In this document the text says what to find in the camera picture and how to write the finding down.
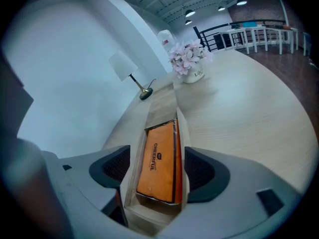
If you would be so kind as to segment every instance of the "dark wooden floor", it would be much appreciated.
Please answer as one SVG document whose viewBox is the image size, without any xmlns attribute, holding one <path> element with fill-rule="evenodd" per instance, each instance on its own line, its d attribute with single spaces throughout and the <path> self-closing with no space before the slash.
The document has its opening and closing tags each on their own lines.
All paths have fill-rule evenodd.
<svg viewBox="0 0 319 239">
<path fill-rule="evenodd" d="M 257 53 L 250 48 L 249 55 L 246 49 L 238 51 L 267 67 L 292 90 L 305 108 L 319 139 L 319 70 L 309 64 L 302 49 L 291 54 L 289 47 L 283 46 L 282 55 L 279 55 L 278 45 L 268 46 L 268 52 L 264 46 L 259 46 Z"/>
</svg>

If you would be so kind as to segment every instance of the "table lamp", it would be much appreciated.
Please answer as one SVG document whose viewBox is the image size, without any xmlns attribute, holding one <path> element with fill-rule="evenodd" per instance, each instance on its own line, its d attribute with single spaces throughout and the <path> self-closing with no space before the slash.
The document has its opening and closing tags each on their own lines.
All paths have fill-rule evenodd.
<svg viewBox="0 0 319 239">
<path fill-rule="evenodd" d="M 118 51 L 110 58 L 110 64 L 113 67 L 114 71 L 118 75 L 121 81 L 124 81 L 127 77 L 131 77 L 132 80 L 138 85 L 141 90 L 140 99 L 145 100 L 152 93 L 153 89 L 143 88 L 138 81 L 132 76 L 132 73 L 138 68 L 136 64 L 133 63 L 131 59 L 129 59 L 123 52 Z"/>
</svg>

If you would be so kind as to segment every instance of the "lamp base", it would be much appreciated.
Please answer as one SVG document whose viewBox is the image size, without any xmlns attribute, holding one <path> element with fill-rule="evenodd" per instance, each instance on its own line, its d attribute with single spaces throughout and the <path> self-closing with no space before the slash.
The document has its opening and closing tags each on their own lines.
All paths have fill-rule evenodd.
<svg viewBox="0 0 319 239">
<path fill-rule="evenodd" d="M 145 99 L 148 98 L 152 93 L 153 93 L 153 89 L 152 89 L 152 88 L 148 88 L 148 89 L 145 90 L 142 94 L 140 94 L 140 99 L 141 99 L 141 100 L 145 100 Z"/>
</svg>

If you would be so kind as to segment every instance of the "orange package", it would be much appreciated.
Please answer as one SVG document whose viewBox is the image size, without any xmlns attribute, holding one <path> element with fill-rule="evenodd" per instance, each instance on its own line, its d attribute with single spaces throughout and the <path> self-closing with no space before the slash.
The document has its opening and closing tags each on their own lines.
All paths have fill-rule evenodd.
<svg viewBox="0 0 319 239">
<path fill-rule="evenodd" d="M 181 203 L 182 173 L 177 120 L 149 131 L 137 193 L 168 204 Z"/>
</svg>

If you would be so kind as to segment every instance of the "white vase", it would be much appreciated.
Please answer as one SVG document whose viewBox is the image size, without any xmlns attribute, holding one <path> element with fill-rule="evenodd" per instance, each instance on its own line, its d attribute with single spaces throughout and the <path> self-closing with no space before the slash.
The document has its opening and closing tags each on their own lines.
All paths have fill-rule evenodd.
<svg viewBox="0 0 319 239">
<path fill-rule="evenodd" d="M 196 63 L 195 67 L 192 67 L 188 70 L 187 75 L 182 75 L 182 79 L 185 83 L 194 83 L 199 81 L 205 76 L 203 67 L 200 62 Z"/>
</svg>

